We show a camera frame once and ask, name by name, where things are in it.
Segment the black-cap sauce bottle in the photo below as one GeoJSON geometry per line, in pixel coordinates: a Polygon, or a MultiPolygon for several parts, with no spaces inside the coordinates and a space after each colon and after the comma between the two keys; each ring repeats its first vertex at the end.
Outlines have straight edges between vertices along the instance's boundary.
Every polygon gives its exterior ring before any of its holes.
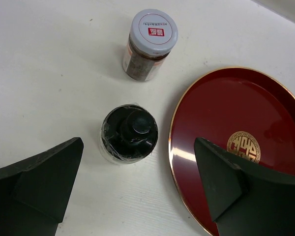
{"type": "Polygon", "coordinates": [[[104,118],[99,133],[102,156],[116,164],[132,164],[146,158],[157,141],[155,118],[138,104],[114,108],[104,118]]]}

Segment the white-lid dark spice jar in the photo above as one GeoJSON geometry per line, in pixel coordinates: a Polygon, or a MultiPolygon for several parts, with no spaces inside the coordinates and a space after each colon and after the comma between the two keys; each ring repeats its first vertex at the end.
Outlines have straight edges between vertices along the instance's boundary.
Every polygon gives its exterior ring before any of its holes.
{"type": "Polygon", "coordinates": [[[145,9],[131,23],[122,66],[136,81],[154,77],[178,39],[174,20],[165,12],[145,9]]]}

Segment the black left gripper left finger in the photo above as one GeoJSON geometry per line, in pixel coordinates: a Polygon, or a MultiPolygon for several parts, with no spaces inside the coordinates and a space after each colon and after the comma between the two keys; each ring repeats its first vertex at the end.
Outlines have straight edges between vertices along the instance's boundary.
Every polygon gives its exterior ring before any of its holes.
{"type": "Polygon", "coordinates": [[[75,137],[0,168],[0,236],[54,236],[63,222],[84,144],[75,137]]]}

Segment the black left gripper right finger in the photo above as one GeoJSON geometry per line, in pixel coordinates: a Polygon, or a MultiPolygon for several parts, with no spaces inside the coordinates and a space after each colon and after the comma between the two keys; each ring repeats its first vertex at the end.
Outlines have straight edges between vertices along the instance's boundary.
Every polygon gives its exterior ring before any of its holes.
{"type": "Polygon", "coordinates": [[[221,236],[295,236],[295,176],[194,142],[211,220],[221,236]]]}

